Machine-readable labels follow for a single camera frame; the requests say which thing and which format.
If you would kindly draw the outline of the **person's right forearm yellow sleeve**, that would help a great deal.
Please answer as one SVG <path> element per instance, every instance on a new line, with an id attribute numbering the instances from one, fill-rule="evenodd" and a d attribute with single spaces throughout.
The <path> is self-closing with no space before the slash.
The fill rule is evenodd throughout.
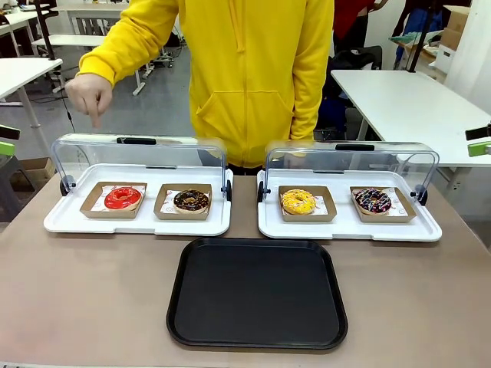
<path id="1" fill-rule="evenodd" d="M 127 8 L 102 45 L 81 58 L 79 74 L 95 74 L 115 85 L 159 54 L 174 21 L 145 9 Z"/>

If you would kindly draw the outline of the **person's left forearm yellow sleeve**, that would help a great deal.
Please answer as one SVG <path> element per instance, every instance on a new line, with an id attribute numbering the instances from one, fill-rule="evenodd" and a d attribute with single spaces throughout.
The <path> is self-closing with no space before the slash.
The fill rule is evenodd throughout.
<path id="1" fill-rule="evenodd" d="M 295 58 L 292 69 L 295 92 L 291 140 L 313 140 L 318 108 L 325 85 L 329 48 L 312 49 Z"/>

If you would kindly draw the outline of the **cardboard donut tray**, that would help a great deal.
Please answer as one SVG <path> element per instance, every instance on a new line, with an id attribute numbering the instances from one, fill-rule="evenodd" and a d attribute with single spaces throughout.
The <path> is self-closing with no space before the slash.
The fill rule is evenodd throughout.
<path id="1" fill-rule="evenodd" d="M 352 199 L 351 192 L 354 189 L 363 189 L 363 188 L 368 188 L 368 187 L 373 187 L 376 189 L 387 189 L 387 188 L 395 188 L 395 192 L 397 196 L 399 197 L 399 200 L 402 202 L 402 205 L 404 206 L 404 209 L 407 211 L 406 215 L 402 216 L 394 216 L 394 215 L 365 215 L 360 211 L 360 209 L 354 204 L 354 207 L 359 214 L 360 220 L 363 223 L 388 223 L 388 224 L 398 224 L 398 223 L 408 223 L 410 222 L 415 216 L 416 212 L 413 209 L 412 205 L 408 202 L 404 194 L 397 188 L 397 187 L 377 187 L 377 186 L 351 186 L 350 187 L 350 196 L 351 200 L 354 203 L 354 200 Z"/>
<path id="2" fill-rule="evenodd" d="M 280 195 L 290 189 L 303 189 L 311 192 L 314 196 L 322 196 L 326 208 L 328 210 L 327 215 L 290 215 L 285 213 L 282 209 L 282 205 L 280 203 Z M 279 186 L 278 188 L 278 201 L 282 213 L 283 220 L 285 222 L 323 222 L 328 223 L 331 222 L 335 216 L 337 215 L 337 209 L 334 204 L 334 200 L 332 198 L 331 192 L 327 186 Z"/>
<path id="3" fill-rule="evenodd" d="M 97 198 L 102 192 L 102 187 L 112 185 L 145 185 L 147 190 L 147 184 L 145 182 L 98 182 L 82 204 L 80 208 L 81 213 L 89 219 L 135 219 L 139 208 L 143 204 L 146 193 L 143 197 L 142 202 L 133 211 L 96 212 L 91 210 Z"/>
<path id="4" fill-rule="evenodd" d="M 210 206 L 207 212 L 197 214 L 197 215 L 191 215 L 191 214 L 182 214 L 182 213 L 165 213 L 161 212 L 161 206 L 163 204 L 163 201 L 166 197 L 166 191 L 167 190 L 186 190 L 186 189 L 196 189 L 201 192 L 208 192 L 209 193 L 209 199 L 210 199 Z M 209 210 L 211 207 L 211 202 L 212 202 L 212 186 L 210 184 L 199 184 L 199 183 L 167 183 L 167 184 L 162 184 L 160 187 L 160 191 L 157 195 L 157 199 L 155 201 L 154 205 L 154 214 L 159 220 L 165 220 L 165 221 L 171 221 L 171 220 L 184 220 L 184 221 L 205 221 L 208 217 Z"/>

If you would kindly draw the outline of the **chocolate donut with nut crumbs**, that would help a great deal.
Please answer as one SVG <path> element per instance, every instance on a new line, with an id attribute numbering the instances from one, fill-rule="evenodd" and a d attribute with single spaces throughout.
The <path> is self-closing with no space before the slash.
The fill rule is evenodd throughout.
<path id="1" fill-rule="evenodd" d="M 174 196 L 173 205 L 178 212 L 199 214 L 208 209 L 209 197 L 199 190 L 188 189 Z"/>

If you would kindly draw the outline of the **yellow glazed sprinkle donut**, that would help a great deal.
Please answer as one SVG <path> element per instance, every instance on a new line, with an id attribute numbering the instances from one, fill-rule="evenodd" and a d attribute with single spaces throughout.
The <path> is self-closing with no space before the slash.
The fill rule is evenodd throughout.
<path id="1" fill-rule="evenodd" d="M 303 189 L 291 189 L 281 196 L 282 208 L 291 215 L 309 215 L 316 208 L 316 199 Z"/>

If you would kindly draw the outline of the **person's right hand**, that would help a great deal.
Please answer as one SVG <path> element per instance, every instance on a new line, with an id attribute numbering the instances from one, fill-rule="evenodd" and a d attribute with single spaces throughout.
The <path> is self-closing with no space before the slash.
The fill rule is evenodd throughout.
<path id="1" fill-rule="evenodd" d="M 65 91 L 76 110 L 90 117 L 92 127 L 101 128 L 101 116 L 112 101 L 112 84 L 96 74 L 80 74 L 65 85 Z"/>

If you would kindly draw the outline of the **white table with leg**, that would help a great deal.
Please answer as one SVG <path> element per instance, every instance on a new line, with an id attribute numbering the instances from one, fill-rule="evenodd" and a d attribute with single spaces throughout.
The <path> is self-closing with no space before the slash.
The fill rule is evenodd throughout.
<path id="1" fill-rule="evenodd" d="M 0 100 L 16 93 L 24 107 L 31 128 L 39 128 L 35 112 L 25 91 L 25 85 L 39 78 L 42 74 L 60 67 L 60 58 L 49 60 L 42 57 L 0 58 Z"/>

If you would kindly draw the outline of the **clear display case lid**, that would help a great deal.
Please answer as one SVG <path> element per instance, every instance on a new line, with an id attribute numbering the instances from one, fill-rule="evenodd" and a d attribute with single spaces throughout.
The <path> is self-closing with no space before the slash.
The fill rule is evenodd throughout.
<path id="1" fill-rule="evenodd" d="M 427 204 L 428 187 L 440 163 L 438 153 L 422 143 L 366 141 L 283 141 L 266 150 L 265 168 L 258 174 L 257 202 L 272 193 L 273 179 L 314 174 L 397 174 L 406 192 L 420 205 Z"/>
<path id="2" fill-rule="evenodd" d="M 232 199 L 232 174 L 220 140 L 187 136 L 70 133 L 52 144 L 63 196 L 89 178 L 105 182 L 211 182 Z"/>

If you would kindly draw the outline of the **white printed paper liner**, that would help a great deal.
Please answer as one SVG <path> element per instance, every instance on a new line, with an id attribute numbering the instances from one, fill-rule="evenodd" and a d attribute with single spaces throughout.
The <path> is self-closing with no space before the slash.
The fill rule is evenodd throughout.
<path id="1" fill-rule="evenodd" d="M 167 190 L 166 191 L 166 197 L 163 201 L 163 204 L 161 206 L 161 209 L 160 211 L 161 212 L 165 212 L 165 213 L 173 213 L 173 214 L 176 214 L 176 213 L 182 213 L 182 212 L 178 212 L 174 205 L 173 205 L 173 199 L 174 199 L 174 196 L 178 193 L 178 192 L 182 192 L 182 191 L 178 191 L 178 190 Z M 197 214 L 193 214 L 193 213 L 182 213 L 182 214 L 191 214 L 191 215 L 197 215 Z"/>
<path id="2" fill-rule="evenodd" d="M 354 193 L 357 192 L 358 190 L 361 190 L 361 189 L 354 189 L 351 192 L 351 195 L 352 195 L 352 199 L 353 200 L 354 200 Z M 399 197 L 397 196 L 397 194 L 395 192 L 395 188 L 387 188 L 387 189 L 379 189 L 379 190 L 381 190 L 382 192 L 386 192 L 390 196 L 390 199 L 392 201 L 392 206 L 391 206 L 390 210 L 385 214 L 386 216 L 389 216 L 389 215 L 402 216 L 402 215 L 406 215 L 407 214 L 407 211 L 404 209 L 404 206 L 402 205 L 402 202 L 399 200 Z M 357 203 L 355 202 L 355 200 L 354 200 L 354 204 L 363 213 L 363 211 L 357 205 Z"/>
<path id="3" fill-rule="evenodd" d="M 94 203 L 93 207 L 92 207 L 92 211 L 96 211 L 96 212 L 115 212 L 115 211 L 109 211 L 105 208 L 104 206 L 104 198 L 106 197 L 106 195 L 113 189 L 117 189 L 117 188 L 120 188 L 120 187 L 124 187 L 124 186 L 129 186 L 129 187 L 132 187 L 134 189 L 137 189 L 141 192 L 141 194 L 145 195 L 145 192 L 146 192 L 146 186 L 145 185 L 112 185 L 112 186 L 103 186 L 102 187 L 102 192 L 101 194 L 99 195 L 99 197 L 97 198 L 96 202 Z"/>
<path id="4" fill-rule="evenodd" d="M 324 201 L 323 197 L 322 196 L 315 196 L 315 195 L 314 195 L 314 197 L 316 199 L 316 208 L 313 211 L 313 213 L 311 213 L 309 215 L 327 215 L 328 210 L 326 208 L 325 201 Z"/>

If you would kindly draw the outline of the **open tall cardboard box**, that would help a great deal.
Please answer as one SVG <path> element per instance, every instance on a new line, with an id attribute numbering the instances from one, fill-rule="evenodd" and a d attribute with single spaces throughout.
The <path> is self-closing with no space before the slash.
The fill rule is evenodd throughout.
<path id="1" fill-rule="evenodd" d="M 456 51 L 470 13 L 470 7 L 444 5 L 444 8 L 450 12 L 450 18 L 443 30 L 440 44 Z"/>

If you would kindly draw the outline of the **white background bench table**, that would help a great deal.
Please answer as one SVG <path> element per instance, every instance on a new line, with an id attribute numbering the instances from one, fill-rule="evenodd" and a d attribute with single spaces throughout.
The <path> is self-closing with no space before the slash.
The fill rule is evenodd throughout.
<path id="1" fill-rule="evenodd" d="M 50 46 L 69 46 L 69 47 L 88 47 L 95 48 L 103 44 L 105 37 L 103 35 L 88 35 L 88 34 L 50 34 L 48 36 L 49 43 L 46 42 L 44 38 L 39 38 L 31 43 L 35 47 L 45 47 Z M 142 89 L 145 87 L 146 83 L 140 78 L 146 79 L 153 72 L 154 66 L 149 63 L 145 64 L 145 72 L 140 75 L 139 71 L 134 73 L 137 82 L 137 87 L 133 90 L 132 94 L 137 96 Z"/>

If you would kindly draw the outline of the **white background desk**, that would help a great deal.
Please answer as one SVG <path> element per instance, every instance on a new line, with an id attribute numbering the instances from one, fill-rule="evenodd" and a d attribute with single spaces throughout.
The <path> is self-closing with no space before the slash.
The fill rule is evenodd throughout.
<path id="1" fill-rule="evenodd" d="M 33 32 L 31 30 L 31 21 L 38 22 L 38 15 L 34 11 L 20 11 L 13 14 L 5 15 L 5 21 L 0 20 L 0 37 L 10 35 L 13 47 L 17 57 L 21 56 L 18 48 L 18 42 L 15 38 L 15 31 L 24 28 L 30 41 L 30 47 L 35 57 L 39 56 L 38 49 L 33 43 L 35 42 Z"/>

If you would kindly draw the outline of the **green cutting mat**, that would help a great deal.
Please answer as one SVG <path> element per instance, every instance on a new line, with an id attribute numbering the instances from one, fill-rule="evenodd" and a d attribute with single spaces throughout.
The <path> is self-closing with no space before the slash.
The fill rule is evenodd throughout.
<path id="1" fill-rule="evenodd" d="M 433 47 L 435 44 L 440 43 L 442 34 L 443 30 L 429 31 L 424 37 L 423 46 Z M 404 35 L 390 37 L 389 40 L 401 47 L 412 48 L 419 44 L 421 35 L 421 32 L 409 32 Z"/>

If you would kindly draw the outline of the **white display case base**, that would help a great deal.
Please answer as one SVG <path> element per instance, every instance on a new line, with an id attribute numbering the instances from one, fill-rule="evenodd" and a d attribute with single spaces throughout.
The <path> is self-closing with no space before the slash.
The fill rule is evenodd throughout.
<path id="1" fill-rule="evenodd" d="M 315 173 L 307 169 L 270 169 L 257 175 L 269 191 L 258 203 L 259 230 L 270 238 L 368 239 L 395 242 L 436 242 L 442 230 L 426 207 L 410 197 L 405 178 L 391 171 L 346 170 Z M 288 222 L 282 217 L 279 187 L 323 186 L 334 200 L 337 215 L 330 222 Z M 363 223 L 351 199 L 351 187 L 397 187 L 415 210 L 407 223 Z"/>
<path id="2" fill-rule="evenodd" d="M 143 182 L 147 185 L 143 203 L 134 219 L 88 218 L 81 206 L 99 182 Z M 76 186 L 44 218 L 44 228 L 55 233 L 152 234 L 217 236 L 229 228 L 231 202 L 221 191 L 222 184 L 233 181 L 230 171 L 219 167 L 179 166 L 176 169 L 149 168 L 141 165 L 97 164 L 86 169 Z M 210 184 L 211 209 L 207 219 L 160 220 L 154 213 L 158 192 L 163 184 Z"/>

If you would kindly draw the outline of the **person's torso yellow hoodie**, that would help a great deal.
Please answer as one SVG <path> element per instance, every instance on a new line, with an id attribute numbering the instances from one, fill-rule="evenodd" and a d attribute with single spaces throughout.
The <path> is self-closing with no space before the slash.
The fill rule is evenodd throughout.
<path id="1" fill-rule="evenodd" d="M 295 58 L 329 48 L 334 0 L 130 0 L 175 18 L 191 53 L 190 119 L 218 138 L 230 164 L 252 169 L 265 148 L 291 140 Z"/>

